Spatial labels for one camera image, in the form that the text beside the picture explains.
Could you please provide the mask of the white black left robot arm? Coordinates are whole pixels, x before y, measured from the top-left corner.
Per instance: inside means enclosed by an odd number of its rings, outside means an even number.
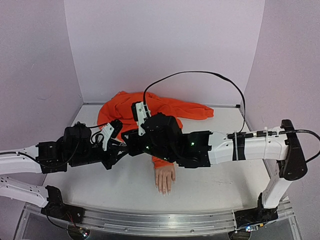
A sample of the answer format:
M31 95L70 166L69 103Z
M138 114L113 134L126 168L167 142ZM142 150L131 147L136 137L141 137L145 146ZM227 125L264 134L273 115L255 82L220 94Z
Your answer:
M48 209L56 218L64 218L68 208L64 204L61 191L54 186L27 185L10 180L9 174L35 173L52 174L66 172L68 168L102 163L110 170L128 151L117 140L123 123L113 120L93 127L77 122L66 127L57 141L40 142L20 150L0 153L0 194L15 200Z

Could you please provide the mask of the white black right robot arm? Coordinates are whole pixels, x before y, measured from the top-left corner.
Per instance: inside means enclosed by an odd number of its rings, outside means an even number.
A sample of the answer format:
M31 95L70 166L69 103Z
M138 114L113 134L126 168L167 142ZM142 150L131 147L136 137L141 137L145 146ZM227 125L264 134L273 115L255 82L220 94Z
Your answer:
M158 113L121 138L132 157L148 154L187 169L246 160L275 160L274 173L259 197L259 208L276 209L291 182L304 177L307 162L292 122L254 132L209 130L183 133L176 119Z

